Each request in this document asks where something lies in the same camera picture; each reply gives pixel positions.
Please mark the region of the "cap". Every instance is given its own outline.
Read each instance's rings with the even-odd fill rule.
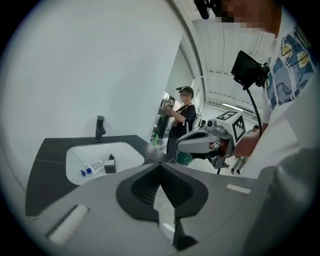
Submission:
[[[191,94],[191,99],[194,98],[194,90],[193,90],[191,87],[189,87],[189,86],[184,87],[184,88],[180,91],[180,93],[182,93],[182,92],[188,92],[188,93]]]

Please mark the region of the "ceiling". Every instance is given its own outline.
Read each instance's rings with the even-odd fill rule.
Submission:
[[[257,62],[266,62],[274,36],[257,30],[244,28],[240,24],[219,22],[212,10],[210,18],[201,18],[194,0],[173,0],[194,40],[203,73],[205,103],[221,107],[229,103],[254,112],[253,105],[242,86],[233,80],[231,70],[240,50],[244,51]],[[262,89],[250,87],[255,104],[261,112]]]

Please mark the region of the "sink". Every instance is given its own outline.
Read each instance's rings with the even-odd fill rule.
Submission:
[[[84,177],[80,172],[80,169],[85,170],[89,164],[99,160],[108,160],[110,154],[114,156],[116,172],[141,166],[145,162],[139,152],[124,142],[75,146],[66,152],[66,177],[73,184],[82,185],[99,177],[113,175],[112,173],[100,172],[96,175],[86,174]]]

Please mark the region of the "faucet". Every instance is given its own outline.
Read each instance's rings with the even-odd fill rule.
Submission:
[[[102,135],[106,134],[106,130],[104,128],[104,120],[105,118],[102,115],[98,115],[96,118],[96,126],[95,126],[95,143],[102,142]]]

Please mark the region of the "countertop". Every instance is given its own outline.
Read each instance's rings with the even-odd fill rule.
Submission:
[[[168,161],[167,155],[137,135],[103,137],[102,143],[114,142],[131,145],[144,157],[144,165]],[[95,144],[94,137],[44,139],[33,162],[27,184],[25,199],[27,216],[38,216],[46,207],[78,187],[66,176],[67,151],[75,146],[93,144]]]

